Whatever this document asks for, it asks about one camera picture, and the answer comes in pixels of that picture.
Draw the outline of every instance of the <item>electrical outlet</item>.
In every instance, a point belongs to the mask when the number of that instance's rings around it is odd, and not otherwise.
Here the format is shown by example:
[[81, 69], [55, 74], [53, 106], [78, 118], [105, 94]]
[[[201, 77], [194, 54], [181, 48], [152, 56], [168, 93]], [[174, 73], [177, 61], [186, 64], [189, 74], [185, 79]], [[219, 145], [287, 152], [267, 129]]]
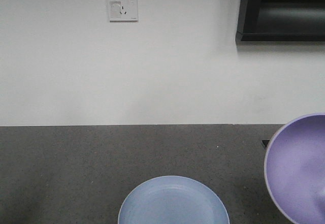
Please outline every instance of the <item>electrical outlet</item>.
[[107, 0], [110, 21], [138, 21], [138, 0]]

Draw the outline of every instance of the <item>dark countertop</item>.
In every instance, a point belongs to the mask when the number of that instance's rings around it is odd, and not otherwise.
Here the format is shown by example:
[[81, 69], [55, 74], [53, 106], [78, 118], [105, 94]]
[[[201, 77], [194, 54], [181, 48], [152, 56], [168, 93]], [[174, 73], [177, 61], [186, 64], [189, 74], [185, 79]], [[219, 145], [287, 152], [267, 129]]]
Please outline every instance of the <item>dark countertop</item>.
[[180, 175], [215, 191], [231, 224], [289, 224], [263, 173], [261, 140], [280, 126], [0, 127], [1, 223], [117, 223], [133, 188]]

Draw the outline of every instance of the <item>purple bowl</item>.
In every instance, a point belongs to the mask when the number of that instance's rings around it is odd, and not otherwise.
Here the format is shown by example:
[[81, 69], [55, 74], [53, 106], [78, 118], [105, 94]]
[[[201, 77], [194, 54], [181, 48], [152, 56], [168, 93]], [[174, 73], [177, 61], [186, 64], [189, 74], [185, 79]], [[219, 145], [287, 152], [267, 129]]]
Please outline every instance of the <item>purple bowl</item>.
[[295, 224], [325, 224], [325, 113], [299, 117], [268, 145], [264, 174], [278, 209]]

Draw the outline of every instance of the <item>gray surface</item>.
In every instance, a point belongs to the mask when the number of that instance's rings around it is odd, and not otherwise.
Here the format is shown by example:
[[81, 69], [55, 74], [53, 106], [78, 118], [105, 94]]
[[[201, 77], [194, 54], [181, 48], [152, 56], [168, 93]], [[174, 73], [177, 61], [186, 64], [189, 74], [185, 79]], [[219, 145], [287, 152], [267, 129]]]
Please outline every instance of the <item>gray surface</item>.
[[161, 175], [210, 187], [231, 224], [290, 223], [267, 192], [260, 140], [280, 125], [0, 127], [1, 223], [117, 223]]

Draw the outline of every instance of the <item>white wall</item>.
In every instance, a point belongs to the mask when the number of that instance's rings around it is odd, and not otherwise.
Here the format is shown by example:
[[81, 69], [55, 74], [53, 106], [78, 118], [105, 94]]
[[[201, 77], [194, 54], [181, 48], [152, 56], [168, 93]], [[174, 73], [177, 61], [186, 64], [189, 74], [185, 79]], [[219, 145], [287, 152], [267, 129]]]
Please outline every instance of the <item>white wall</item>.
[[325, 111], [324, 44], [235, 45], [240, 0], [0, 0], [0, 125], [286, 123]]

